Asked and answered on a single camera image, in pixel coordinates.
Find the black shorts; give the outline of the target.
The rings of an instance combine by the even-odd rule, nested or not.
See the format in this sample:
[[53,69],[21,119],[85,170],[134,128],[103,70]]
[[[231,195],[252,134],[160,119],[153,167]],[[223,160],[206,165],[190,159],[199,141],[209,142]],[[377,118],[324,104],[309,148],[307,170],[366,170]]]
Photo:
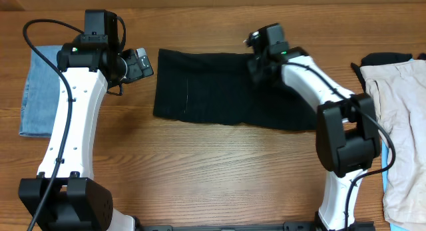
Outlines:
[[154,116],[292,131],[316,129],[316,113],[293,89],[252,82],[247,69],[250,57],[159,50]]

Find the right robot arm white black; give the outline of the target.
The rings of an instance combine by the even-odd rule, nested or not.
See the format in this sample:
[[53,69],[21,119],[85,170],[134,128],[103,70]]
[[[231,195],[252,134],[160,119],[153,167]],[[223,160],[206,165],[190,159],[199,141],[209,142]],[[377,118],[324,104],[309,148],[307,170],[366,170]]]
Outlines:
[[374,230],[354,217],[362,176],[380,154],[372,98],[342,87],[305,50],[291,48],[278,23],[250,33],[245,44],[254,51],[248,70],[255,84],[291,88],[316,113],[316,152],[327,171],[322,204],[313,222],[285,222],[283,229]]

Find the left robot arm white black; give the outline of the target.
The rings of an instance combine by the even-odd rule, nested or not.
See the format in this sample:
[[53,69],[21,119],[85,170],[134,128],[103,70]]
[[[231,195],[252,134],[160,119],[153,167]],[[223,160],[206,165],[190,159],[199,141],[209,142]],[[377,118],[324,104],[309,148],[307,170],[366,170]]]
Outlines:
[[59,101],[49,146],[34,178],[20,181],[18,195],[42,230],[141,230],[137,217],[119,212],[108,189],[96,183],[93,143],[101,103],[114,87],[150,77],[142,48],[127,49],[117,14],[88,9],[85,27],[65,43],[52,68]]

